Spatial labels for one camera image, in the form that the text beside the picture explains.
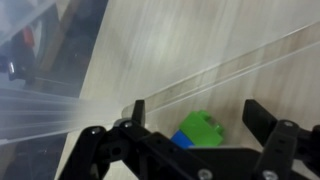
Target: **red object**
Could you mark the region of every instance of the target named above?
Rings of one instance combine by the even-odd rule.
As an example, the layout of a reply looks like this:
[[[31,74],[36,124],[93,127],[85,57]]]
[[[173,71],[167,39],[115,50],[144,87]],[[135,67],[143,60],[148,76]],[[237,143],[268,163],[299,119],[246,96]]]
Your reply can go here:
[[[34,46],[34,38],[33,38],[33,33],[30,27],[26,27],[22,29],[23,33],[23,38],[24,42],[26,43],[27,46],[33,47]]]

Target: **green lego brick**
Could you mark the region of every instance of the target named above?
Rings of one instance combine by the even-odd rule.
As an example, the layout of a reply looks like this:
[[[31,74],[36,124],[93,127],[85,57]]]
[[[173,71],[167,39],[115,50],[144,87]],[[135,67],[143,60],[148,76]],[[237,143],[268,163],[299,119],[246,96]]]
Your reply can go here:
[[[212,125],[210,119],[206,111],[191,112],[179,128],[195,146],[218,146],[223,141],[224,129],[218,123]]]

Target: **light wood floor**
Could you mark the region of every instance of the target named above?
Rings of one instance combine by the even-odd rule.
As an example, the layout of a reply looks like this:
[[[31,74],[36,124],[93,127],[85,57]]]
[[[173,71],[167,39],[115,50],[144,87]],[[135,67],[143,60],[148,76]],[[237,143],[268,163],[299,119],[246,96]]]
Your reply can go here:
[[[205,109],[225,127],[225,145],[261,150],[241,122],[247,98],[306,129],[320,122],[319,8],[315,0],[110,0],[81,98],[115,99],[107,120],[146,99],[148,129],[168,137]],[[295,169],[315,179],[301,163]],[[128,174],[117,163],[108,177]]]

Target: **blue lego brick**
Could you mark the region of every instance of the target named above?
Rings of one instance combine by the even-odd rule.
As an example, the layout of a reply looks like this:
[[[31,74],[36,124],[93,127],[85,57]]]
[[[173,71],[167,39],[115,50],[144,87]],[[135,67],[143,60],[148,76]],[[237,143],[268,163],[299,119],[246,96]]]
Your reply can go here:
[[[180,130],[172,136],[171,141],[183,149],[187,149],[190,146],[194,146],[190,139],[186,135],[184,135],[183,132],[181,132]]]

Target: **black metal bracket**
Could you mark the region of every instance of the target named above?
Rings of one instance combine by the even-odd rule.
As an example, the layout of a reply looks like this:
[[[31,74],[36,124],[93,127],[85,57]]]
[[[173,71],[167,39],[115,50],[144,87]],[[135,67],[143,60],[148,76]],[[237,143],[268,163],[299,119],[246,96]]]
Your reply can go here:
[[[294,158],[319,172],[319,143],[314,144],[320,139],[319,127],[308,132],[291,121],[278,121],[254,100],[246,101],[243,121],[264,146],[262,153],[246,148],[181,149],[146,130],[144,101],[135,105],[132,118],[118,120],[110,131],[85,129],[60,179],[103,179],[110,164],[119,160],[139,179],[306,179],[291,170]]]

